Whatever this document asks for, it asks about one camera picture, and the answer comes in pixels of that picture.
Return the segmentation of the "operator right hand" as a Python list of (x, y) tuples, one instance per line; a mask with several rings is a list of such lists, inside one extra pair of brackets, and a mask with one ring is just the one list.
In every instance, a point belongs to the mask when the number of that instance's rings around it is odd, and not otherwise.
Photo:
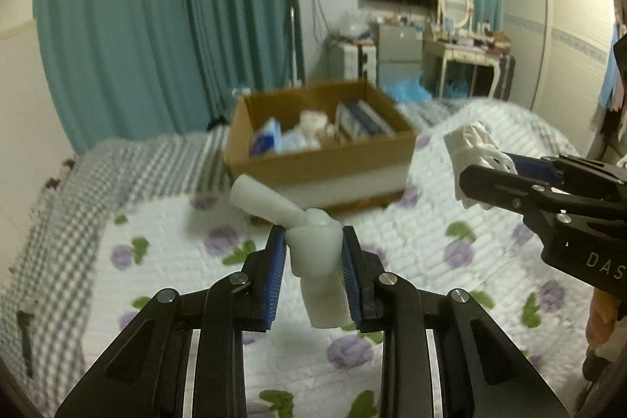
[(585, 338), (590, 349), (594, 350), (610, 340), (618, 320), (620, 305), (621, 299), (602, 290), (594, 290), (587, 328), (585, 328)]

